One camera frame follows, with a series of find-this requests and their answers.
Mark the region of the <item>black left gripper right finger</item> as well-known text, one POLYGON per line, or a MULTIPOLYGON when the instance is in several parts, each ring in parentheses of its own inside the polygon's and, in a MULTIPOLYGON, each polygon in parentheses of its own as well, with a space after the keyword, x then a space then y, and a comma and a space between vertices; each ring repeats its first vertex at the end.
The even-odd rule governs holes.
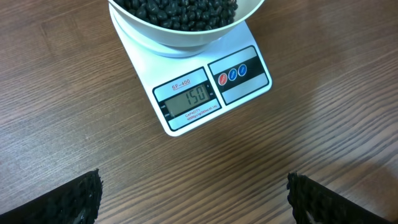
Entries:
POLYGON ((305 175, 287 175, 288 203, 297 223, 390 224, 305 175))

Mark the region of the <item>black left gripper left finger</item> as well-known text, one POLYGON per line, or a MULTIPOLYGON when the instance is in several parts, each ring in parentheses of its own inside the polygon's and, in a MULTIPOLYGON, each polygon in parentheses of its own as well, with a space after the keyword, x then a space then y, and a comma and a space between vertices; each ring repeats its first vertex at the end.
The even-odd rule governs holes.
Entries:
POLYGON ((89 171, 20 207, 1 215, 1 223, 93 224, 100 209, 103 181, 89 171))

